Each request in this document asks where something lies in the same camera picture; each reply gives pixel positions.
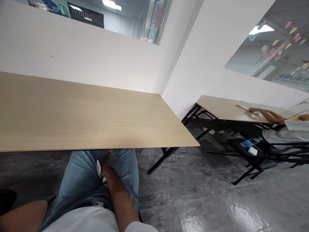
black shoe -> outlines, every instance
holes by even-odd
[[[11,190],[0,190],[0,216],[6,214],[13,206],[17,193]]]

foot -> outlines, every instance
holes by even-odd
[[[214,131],[214,129],[212,129],[212,130],[209,131],[208,133],[210,133],[210,134],[215,134],[215,131]]]

wooden tabletop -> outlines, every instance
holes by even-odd
[[[237,105],[244,105],[249,108],[262,108],[266,110],[272,110],[285,118],[293,116],[292,112],[282,109],[280,107],[255,104],[244,101],[236,101],[226,98],[211,97],[206,95],[202,95],[196,103],[205,110],[209,111],[218,119],[222,120],[269,123],[261,114],[256,115],[250,113],[249,111],[240,108]]]
[[[158,94],[0,72],[0,151],[199,146]]]

white shirt sleeve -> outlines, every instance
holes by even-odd
[[[132,222],[125,232],[158,232],[156,228],[141,222]]]
[[[292,121],[285,120],[286,127],[289,131],[305,131],[309,132],[309,121]]]

white t-shirt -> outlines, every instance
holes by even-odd
[[[102,206],[78,208],[64,214],[44,232],[119,232],[115,214]],[[132,222],[125,232],[158,232],[141,222]]]
[[[264,139],[269,143],[309,142],[309,121],[285,120],[286,127],[275,130],[263,130]]]

